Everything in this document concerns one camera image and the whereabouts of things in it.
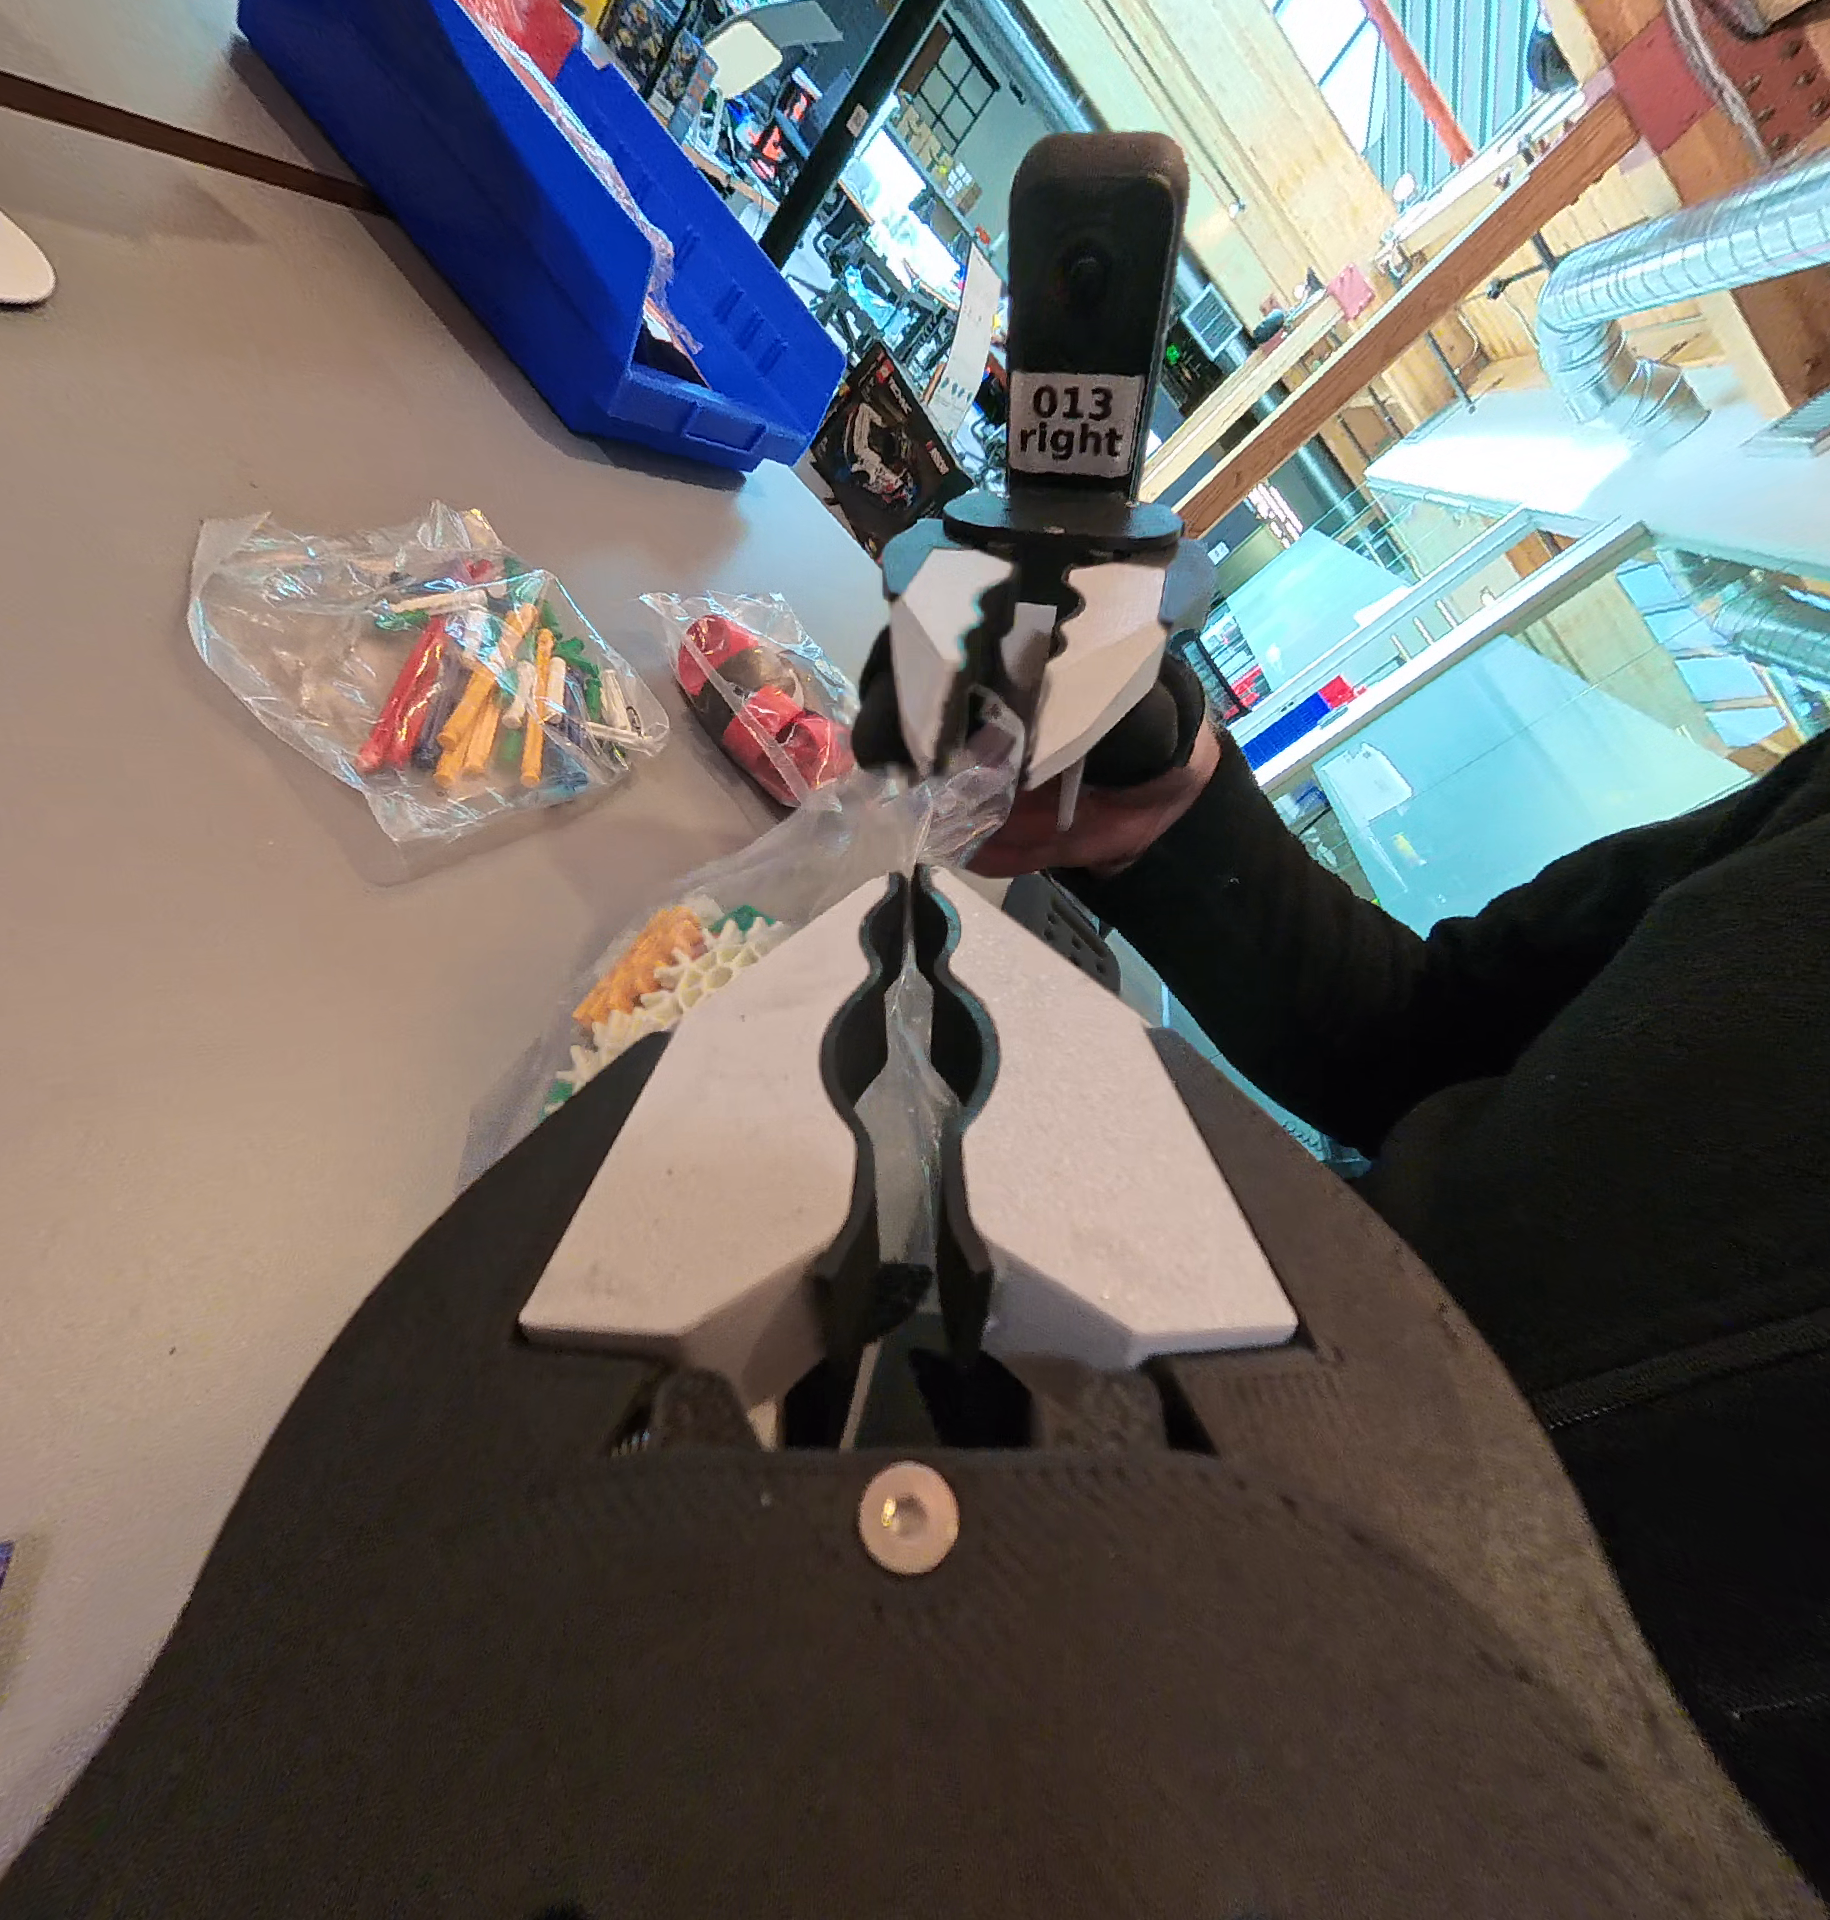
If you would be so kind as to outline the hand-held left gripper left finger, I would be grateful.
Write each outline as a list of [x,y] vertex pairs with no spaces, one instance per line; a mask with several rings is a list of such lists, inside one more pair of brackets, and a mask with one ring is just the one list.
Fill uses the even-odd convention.
[[864,882],[596,1079],[625,1113],[521,1306],[530,1342],[717,1376],[793,1402],[791,1443],[837,1445],[893,1298],[860,1106],[908,912],[908,877]]

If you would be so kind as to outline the person's black clothing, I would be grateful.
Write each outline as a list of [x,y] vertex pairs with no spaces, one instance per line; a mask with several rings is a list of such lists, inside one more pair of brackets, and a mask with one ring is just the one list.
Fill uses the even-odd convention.
[[1830,1904],[1830,730],[1395,950],[1370,1187]]

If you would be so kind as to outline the silver ventilation duct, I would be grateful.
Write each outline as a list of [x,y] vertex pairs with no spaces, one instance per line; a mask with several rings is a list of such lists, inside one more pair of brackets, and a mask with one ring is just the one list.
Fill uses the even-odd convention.
[[1667,449],[1707,410],[1679,368],[1632,354],[1622,318],[1806,270],[1830,270],[1830,147],[1571,252],[1537,305],[1541,368],[1577,421]]
[[1830,585],[1671,544],[1657,556],[1731,650],[1830,692]]

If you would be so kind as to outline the clear bag of red wheels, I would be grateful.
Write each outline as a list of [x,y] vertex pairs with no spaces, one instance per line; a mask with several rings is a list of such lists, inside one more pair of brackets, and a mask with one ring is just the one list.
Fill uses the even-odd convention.
[[855,773],[855,679],[775,594],[638,595],[690,713],[736,770],[795,810]]

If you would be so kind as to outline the clear bag of snowflake connectors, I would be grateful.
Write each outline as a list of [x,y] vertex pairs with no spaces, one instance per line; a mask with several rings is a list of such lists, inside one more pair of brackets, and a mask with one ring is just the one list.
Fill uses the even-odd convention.
[[729,990],[865,882],[958,868],[1018,790],[1020,735],[999,717],[928,778],[855,769],[816,787],[770,832],[682,877],[596,947],[537,1038],[469,1119],[469,1185],[635,1044]]

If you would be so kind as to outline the black toy box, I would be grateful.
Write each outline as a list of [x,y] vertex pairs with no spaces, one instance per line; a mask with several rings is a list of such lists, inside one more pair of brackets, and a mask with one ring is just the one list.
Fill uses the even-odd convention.
[[833,517],[874,560],[901,530],[975,491],[883,341],[844,373],[808,462]]

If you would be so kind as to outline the blue plastic bin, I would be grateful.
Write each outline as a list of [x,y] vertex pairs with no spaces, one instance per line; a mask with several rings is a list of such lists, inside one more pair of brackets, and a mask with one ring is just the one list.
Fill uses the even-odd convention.
[[842,350],[615,64],[488,3],[244,1],[237,28],[577,435],[793,466]]

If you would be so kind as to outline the person's right hand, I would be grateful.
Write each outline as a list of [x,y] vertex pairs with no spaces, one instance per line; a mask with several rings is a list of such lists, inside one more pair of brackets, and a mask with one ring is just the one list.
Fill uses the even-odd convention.
[[1009,881],[1076,872],[1109,877],[1142,857],[1202,795],[1222,758],[1220,735],[1202,729],[1187,762],[1133,787],[1082,781],[1062,800],[1060,781],[1031,789],[1011,806],[969,869]]

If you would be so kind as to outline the black pole with ribbed disc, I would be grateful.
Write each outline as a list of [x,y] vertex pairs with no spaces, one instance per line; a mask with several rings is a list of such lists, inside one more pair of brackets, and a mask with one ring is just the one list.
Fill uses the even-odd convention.
[[868,58],[811,138],[808,157],[799,160],[791,187],[763,228],[760,252],[778,270],[793,256],[823,199],[835,188],[864,133],[940,20],[945,5],[947,1],[897,1],[886,13]]

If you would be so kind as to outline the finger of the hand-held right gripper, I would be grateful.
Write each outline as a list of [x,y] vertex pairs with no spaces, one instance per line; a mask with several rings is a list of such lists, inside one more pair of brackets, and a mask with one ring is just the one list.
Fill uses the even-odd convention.
[[1013,563],[975,545],[897,545],[886,555],[886,663],[907,762],[935,776],[967,742],[988,682],[983,600]]
[[1018,600],[1005,635],[1005,674],[1026,721],[1021,784],[1080,764],[1157,682],[1168,649],[1166,563],[1092,563],[1070,570],[1073,608]]

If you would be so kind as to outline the red printed packet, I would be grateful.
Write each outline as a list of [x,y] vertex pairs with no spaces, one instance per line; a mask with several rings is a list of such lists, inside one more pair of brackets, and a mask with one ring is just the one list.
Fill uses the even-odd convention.
[[583,47],[583,16],[565,1],[463,1],[463,8],[506,58],[518,54],[549,84]]

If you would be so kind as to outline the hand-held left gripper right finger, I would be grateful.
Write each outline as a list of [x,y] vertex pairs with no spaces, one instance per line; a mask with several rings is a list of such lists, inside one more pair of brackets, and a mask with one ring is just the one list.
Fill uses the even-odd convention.
[[1084,917],[1032,930],[922,868],[910,935],[959,1106],[937,1174],[951,1354],[1117,1376],[1292,1344],[1289,1297],[1172,1073],[1198,1057],[1121,999]]

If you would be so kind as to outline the clear bag of colourful rods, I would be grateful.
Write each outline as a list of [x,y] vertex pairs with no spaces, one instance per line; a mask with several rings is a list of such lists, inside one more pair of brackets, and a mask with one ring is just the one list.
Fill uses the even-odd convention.
[[231,697],[397,847],[592,804],[658,757],[660,699],[480,509],[323,533],[207,518],[186,627]]

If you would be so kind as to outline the person's right forearm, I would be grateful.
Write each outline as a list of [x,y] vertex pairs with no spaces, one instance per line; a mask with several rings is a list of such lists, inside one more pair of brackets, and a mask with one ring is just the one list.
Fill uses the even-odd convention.
[[1452,1076],[1436,953],[1321,868],[1220,743],[1209,787],[1142,857],[1109,877],[1060,877],[1229,1066],[1376,1155]]

